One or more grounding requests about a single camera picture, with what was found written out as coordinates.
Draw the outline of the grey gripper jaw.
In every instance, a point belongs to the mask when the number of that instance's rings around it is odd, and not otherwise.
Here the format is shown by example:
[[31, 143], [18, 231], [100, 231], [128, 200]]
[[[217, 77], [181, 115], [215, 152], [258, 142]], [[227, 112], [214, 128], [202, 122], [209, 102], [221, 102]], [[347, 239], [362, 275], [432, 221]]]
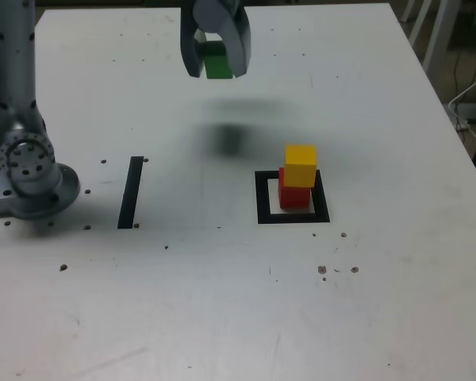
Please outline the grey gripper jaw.
[[180, 52], [188, 75], [199, 78], [203, 68], [200, 44], [205, 37], [198, 33], [198, 23], [193, 15], [194, 3], [195, 1], [181, 1]]
[[248, 71], [251, 59], [251, 29], [240, 1], [206, 0], [194, 3], [194, 20], [204, 34], [217, 34], [220, 41], [202, 44], [204, 58], [225, 54], [235, 77]]

